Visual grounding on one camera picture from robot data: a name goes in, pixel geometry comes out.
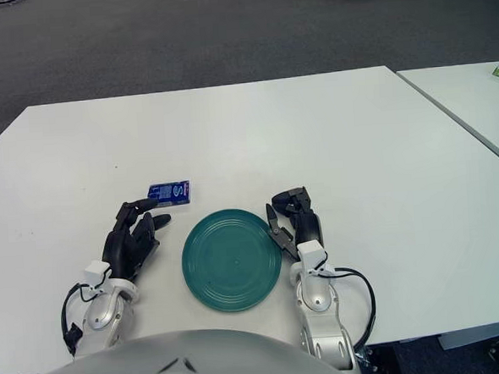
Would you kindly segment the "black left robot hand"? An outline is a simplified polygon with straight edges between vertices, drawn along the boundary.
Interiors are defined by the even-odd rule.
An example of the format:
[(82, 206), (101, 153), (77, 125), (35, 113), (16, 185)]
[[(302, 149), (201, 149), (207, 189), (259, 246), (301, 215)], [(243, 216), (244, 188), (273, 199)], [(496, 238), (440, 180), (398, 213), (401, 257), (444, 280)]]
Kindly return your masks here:
[(171, 221), (169, 214), (152, 216), (156, 200), (124, 202), (118, 211), (113, 230), (107, 235), (102, 261), (108, 264), (110, 278), (133, 282), (143, 264), (160, 242), (155, 232)]

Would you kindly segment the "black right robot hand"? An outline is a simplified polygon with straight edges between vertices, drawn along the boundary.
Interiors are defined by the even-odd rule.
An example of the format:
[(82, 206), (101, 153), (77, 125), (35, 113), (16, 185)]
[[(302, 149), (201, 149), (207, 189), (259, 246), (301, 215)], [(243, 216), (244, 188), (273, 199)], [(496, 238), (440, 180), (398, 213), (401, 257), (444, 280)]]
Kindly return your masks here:
[(305, 187), (285, 190), (266, 204), (268, 234), (292, 259), (290, 281), (313, 278), (329, 284), (331, 270), (326, 269), (328, 254), (323, 245), (321, 221), (312, 210)]

